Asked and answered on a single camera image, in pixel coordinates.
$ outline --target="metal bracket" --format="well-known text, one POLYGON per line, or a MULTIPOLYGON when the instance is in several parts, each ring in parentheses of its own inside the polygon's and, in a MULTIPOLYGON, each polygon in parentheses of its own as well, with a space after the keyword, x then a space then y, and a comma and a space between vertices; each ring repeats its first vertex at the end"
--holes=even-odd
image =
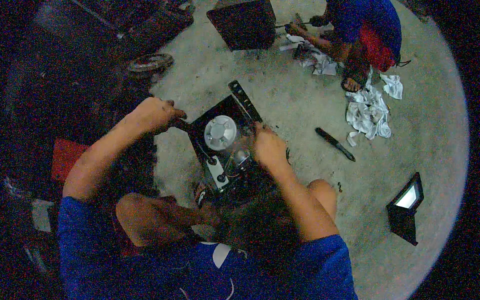
POLYGON ((240 104, 243 106, 245 111, 249 114, 250 118, 254 122, 260 122, 262 123, 262 117, 260 117, 260 114, 258 113, 257 109, 255 106, 253 106, 253 103, 250 101, 248 98, 247 94, 241 87, 238 81, 234 80, 231 83, 228 84, 228 87, 232 91, 233 95, 238 99, 240 104))
POLYGON ((219 189, 221 189, 223 186, 227 185, 228 184, 228 178, 225 177, 225 182, 219 182, 217 180, 217 177, 221 174, 224 173, 224 170, 222 168, 222 165, 220 164, 220 160, 218 160, 218 157, 217 156, 214 156, 212 157, 214 160, 216 160, 216 164, 215 165, 210 165, 208 163, 208 161, 206 161, 207 163, 207 167, 208 167, 208 170, 210 171, 210 174, 212 174, 212 178, 213 180, 215 181, 215 185, 216 187, 218 187, 219 189))

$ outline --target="white rag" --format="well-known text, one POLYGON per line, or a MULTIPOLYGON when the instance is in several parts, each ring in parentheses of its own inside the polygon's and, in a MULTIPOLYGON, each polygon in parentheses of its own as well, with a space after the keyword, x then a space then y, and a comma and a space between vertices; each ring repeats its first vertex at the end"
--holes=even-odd
POLYGON ((398 75, 383 75, 380 74, 380 78, 386 83, 384 85, 384 91, 392 98, 402 99, 403 84, 400 82, 400 76, 398 75))
POLYGON ((336 75, 337 63, 334 62, 331 57, 321 52, 318 48, 301 36, 291 36, 287 34, 286 37, 290 42, 292 42, 292 44, 281 46, 279 48, 280 51, 295 49, 300 44, 303 44, 305 49, 307 49, 312 56, 300 62, 300 65, 303 68, 314 66, 315 70, 313 70, 313 75, 336 75))
POLYGON ((347 122, 372 140, 376 135, 389 138, 392 134, 388 127, 388 108, 380 93, 372 86, 373 69, 370 69, 365 88, 356 93, 346 92, 348 104, 347 122))

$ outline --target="hand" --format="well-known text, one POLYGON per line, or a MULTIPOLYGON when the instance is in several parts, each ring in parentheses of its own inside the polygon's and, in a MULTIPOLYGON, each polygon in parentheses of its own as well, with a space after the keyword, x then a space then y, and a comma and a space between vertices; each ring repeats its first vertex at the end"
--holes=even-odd
POLYGON ((142 101, 124 121, 129 126, 135 126, 140 132, 165 132, 173 120, 187 118, 183 110, 175 109, 173 100, 163 101, 160 98, 149 97, 142 101))
POLYGON ((300 26, 293 23, 285 25, 285 31, 291 36, 306 37, 309 34, 305 30, 301 29, 300 26))
POLYGON ((312 25, 313 27, 326 26, 329 23, 330 22, 325 17, 325 15, 323 15, 323 16, 313 16, 312 18, 310 18, 310 25, 312 25))
POLYGON ((255 127, 255 160, 272 173, 289 166, 286 156, 287 144, 268 126, 256 122, 255 127))

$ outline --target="knife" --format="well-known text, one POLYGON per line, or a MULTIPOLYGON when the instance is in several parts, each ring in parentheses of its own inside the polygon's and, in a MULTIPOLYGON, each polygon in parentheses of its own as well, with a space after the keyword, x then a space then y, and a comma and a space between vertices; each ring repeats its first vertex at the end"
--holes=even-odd
POLYGON ((345 154, 345 156, 351 160, 351 161, 355 161, 355 157, 353 157, 352 153, 348 152, 336 139, 333 138, 333 136, 329 135, 328 133, 326 133, 322 128, 320 127, 317 127, 315 128, 315 131, 317 132, 317 134, 321 137, 323 137, 327 142, 329 142, 330 144, 332 144, 335 148, 337 148, 338 150, 342 151, 343 154, 345 154))

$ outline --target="black metal frame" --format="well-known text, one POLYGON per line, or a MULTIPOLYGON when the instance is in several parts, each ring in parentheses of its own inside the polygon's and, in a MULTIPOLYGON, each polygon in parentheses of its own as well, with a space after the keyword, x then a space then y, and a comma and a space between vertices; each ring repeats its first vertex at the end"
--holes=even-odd
MULTIPOLYGON (((214 116, 222 113, 228 114, 235 120, 239 128, 250 131, 250 134, 254 132, 254 122, 263 121, 239 82, 232 81, 228 86, 238 99, 229 95, 192 123, 178 120, 172 125, 187 132, 197 158, 207 174, 209 170, 206 161, 212 156, 220 156, 219 152, 211 150, 204 142, 205 126, 214 116)), ((219 159, 222 165, 225 165, 225 161, 222 161, 220 157, 219 159)), ((251 157, 242 163, 242 168, 238 169, 237 173, 238 176, 229 178, 230 182, 221 190, 216 187, 213 178, 206 176, 204 181, 208 191, 205 198, 218 206, 238 206, 248 202, 254 196, 268 193, 275 185, 275 181, 268 172, 257 165, 251 157)))
POLYGON ((418 242, 416 241, 415 213, 422 203, 423 198, 420 173, 416 172, 398 195, 386 206, 390 230, 414 246, 418 245, 418 242), (412 185, 415 185, 418 191, 418 198, 415 200, 413 206, 410 208, 404 208, 396 205, 397 201, 412 185))

